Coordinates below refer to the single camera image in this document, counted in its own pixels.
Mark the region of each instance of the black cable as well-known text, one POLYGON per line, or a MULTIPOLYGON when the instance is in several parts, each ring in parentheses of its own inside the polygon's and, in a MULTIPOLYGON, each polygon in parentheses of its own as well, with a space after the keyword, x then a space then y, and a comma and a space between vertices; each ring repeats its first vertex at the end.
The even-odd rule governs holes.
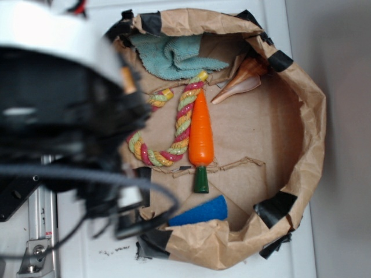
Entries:
MULTIPOLYGON (((176 197, 163 188, 162 186, 151 183, 147 179, 143 178, 128 178, 122 174, 117 173, 109 173, 103 172, 100 170, 89 170, 89 169, 79 169, 79 168, 72 168, 68 166, 62 165, 34 165, 34 164, 0 164, 0 175, 5 176, 39 176, 41 178, 50 178, 54 180, 75 180, 75 181, 88 181, 88 182, 96 182, 100 184, 107 184, 107 185, 116 185, 122 186, 124 188, 137 186, 144 190, 151 190, 154 189, 161 194, 165 195, 168 199, 173 202, 173 206, 170 209, 155 218, 144 221, 134 223, 131 226, 125 228, 122 231, 118 231, 116 236, 119 239, 124 239, 130 236, 137 235, 139 233, 146 232, 154 227, 164 223, 167 221, 170 216, 175 213, 175 211, 179 208, 179 203, 176 197)), ((80 228, 82 223, 88 218, 89 212, 87 211, 83 218, 79 221, 76 227, 60 242, 58 242, 54 247, 51 247, 46 250, 46 252, 50 253, 53 250, 57 250, 60 248, 67 240, 70 239, 74 235, 74 233, 80 228)), ((0 258, 4 259, 22 259, 23 256, 15 256, 15 255, 1 255, 0 258)))

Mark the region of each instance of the toy carrot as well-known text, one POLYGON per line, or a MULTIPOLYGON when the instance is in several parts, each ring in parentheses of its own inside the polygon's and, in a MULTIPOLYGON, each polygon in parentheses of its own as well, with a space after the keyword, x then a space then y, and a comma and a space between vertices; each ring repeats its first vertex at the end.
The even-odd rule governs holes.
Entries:
POLYGON ((214 159, 213 132, 203 89, 195 100, 190 130, 189 159, 196 166, 196 193, 209 193, 206 166, 214 159))

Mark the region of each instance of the blue sponge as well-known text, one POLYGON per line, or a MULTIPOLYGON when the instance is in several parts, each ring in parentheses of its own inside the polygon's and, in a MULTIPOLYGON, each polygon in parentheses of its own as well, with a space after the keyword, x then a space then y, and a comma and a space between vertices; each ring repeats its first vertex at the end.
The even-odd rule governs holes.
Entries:
POLYGON ((180 226, 186 224, 195 224, 213 219, 224 220, 228 217, 227 202, 223 195, 200 204, 182 214, 179 214, 169 220, 169 226, 180 226))

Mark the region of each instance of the colorful rope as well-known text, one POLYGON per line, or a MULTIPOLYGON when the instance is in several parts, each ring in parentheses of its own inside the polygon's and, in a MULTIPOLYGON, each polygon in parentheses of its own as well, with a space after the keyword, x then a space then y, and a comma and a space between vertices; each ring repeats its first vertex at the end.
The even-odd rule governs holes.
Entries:
MULTIPOLYGON (((175 139, 170 148, 159 152, 148 149, 147 145, 143 143, 139 131, 126 140, 130 151, 138 160, 143 161, 147 166, 161 167, 171 166, 174 162, 182 159, 188 149, 194 101, 207 77, 206 71, 202 71, 192 78, 184 88, 177 108, 175 139)), ((153 94, 148 102, 152 105, 152 110, 156 111, 158 108, 163 107, 173 96, 173 92, 170 89, 166 89, 153 94)))

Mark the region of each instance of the screw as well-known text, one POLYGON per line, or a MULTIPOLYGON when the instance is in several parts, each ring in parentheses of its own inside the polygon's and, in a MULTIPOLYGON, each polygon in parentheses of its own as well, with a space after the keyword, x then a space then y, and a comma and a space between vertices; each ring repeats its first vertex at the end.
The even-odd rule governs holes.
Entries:
POLYGON ((37 245, 37 246, 35 246, 35 248, 34 248, 34 255, 36 255, 37 256, 37 260, 39 261, 39 262, 41 262, 42 261, 42 259, 44 259, 44 253, 45 253, 45 248, 44 248, 44 246, 43 245, 37 245))
POLYGON ((30 265, 27 267, 27 272, 28 273, 35 273, 36 272, 36 266, 30 265))

